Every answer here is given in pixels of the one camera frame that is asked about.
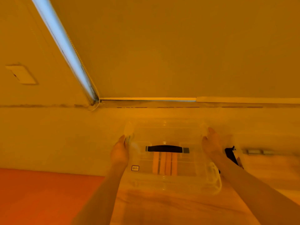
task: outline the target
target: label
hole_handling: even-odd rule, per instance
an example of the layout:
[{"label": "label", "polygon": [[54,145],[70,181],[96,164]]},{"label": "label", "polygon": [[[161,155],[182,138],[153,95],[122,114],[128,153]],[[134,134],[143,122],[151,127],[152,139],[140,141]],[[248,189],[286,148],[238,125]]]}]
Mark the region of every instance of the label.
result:
[{"label": "label", "polygon": [[133,166],[131,167],[131,170],[132,170],[132,171],[139,171],[139,169],[140,169],[140,166],[135,166],[135,165],[133,165]]}]

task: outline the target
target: wooden block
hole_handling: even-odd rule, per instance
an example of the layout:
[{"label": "wooden block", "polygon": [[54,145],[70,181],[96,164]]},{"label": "wooden block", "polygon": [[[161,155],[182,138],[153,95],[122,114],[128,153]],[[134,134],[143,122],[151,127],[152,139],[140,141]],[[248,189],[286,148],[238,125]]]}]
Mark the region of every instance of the wooden block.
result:
[{"label": "wooden block", "polygon": [[167,152],[166,156],[166,175],[171,175],[172,153]]},{"label": "wooden block", "polygon": [[177,156],[178,153],[172,152],[172,176],[177,176]]},{"label": "wooden block", "polygon": [[159,151],[155,151],[153,155],[152,173],[158,174]]},{"label": "wooden block", "polygon": [[160,155],[160,167],[159,167],[159,174],[165,175],[166,174],[166,157],[167,153],[162,152]]}]

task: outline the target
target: plastic storage case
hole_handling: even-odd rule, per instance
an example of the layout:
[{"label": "plastic storage case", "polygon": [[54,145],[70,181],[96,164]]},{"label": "plastic storage case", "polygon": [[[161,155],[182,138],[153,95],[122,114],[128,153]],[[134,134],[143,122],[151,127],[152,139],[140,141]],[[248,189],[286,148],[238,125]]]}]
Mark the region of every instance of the plastic storage case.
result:
[{"label": "plastic storage case", "polygon": [[202,151],[203,128],[196,121],[132,120],[124,134],[130,160],[121,188],[180,194],[220,191],[219,171]]}]

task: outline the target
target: hand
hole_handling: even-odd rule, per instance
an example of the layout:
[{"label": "hand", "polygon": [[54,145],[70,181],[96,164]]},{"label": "hand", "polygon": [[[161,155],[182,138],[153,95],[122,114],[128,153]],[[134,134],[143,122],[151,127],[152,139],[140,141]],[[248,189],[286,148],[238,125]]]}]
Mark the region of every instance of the hand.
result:
[{"label": "hand", "polygon": [[125,136],[121,136],[118,142],[113,146],[110,153],[112,166],[126,168],[129,161],[128,145],[124,143]]},{"label": "hand", "polygon": [[221,138],[212,128],[208,128],[207,137],[202,138],[202,148],[205,153],[212,159],[216,153],[222,152]]}]

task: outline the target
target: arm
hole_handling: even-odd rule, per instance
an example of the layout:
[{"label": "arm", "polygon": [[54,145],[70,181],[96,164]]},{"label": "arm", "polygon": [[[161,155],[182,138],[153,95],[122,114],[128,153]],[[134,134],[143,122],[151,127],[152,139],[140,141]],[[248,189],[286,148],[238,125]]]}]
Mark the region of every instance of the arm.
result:
[{"label": "arm", "polygon": [[219,135],[212,128],[208,130],[202,139],[204,151],[261,225],[298,224],[300,206],[228,159],[222,153]]},{"label": "arm", "polygon": [[121,136],[111,151],[111,168],[100,187],[87,202],[84,208],[73,219],[72,225],[109,225],[115,205],[120,180],[128,165],[129,154]]}]

